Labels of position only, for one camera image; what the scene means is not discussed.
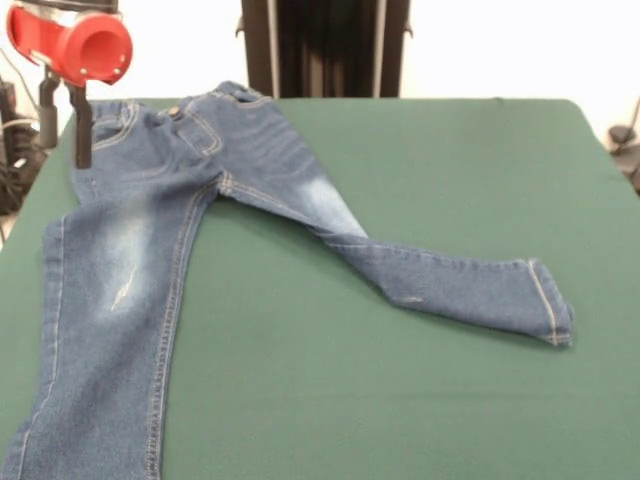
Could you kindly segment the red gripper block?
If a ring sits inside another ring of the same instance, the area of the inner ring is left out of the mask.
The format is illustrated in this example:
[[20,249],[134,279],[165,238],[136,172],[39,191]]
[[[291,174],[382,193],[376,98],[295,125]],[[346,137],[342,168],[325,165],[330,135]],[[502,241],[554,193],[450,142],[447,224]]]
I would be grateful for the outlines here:
[[133,43],[115,3],[13,3],[6,17],[12,47],[34,64],[46,66],[39,84],[40,141],[45,149],[58,142],[54,94],[60,78],[67,82],[75,114],[74,164],[92,163],[92,107],[84,86],[89,80],[109,85],[127,72]]

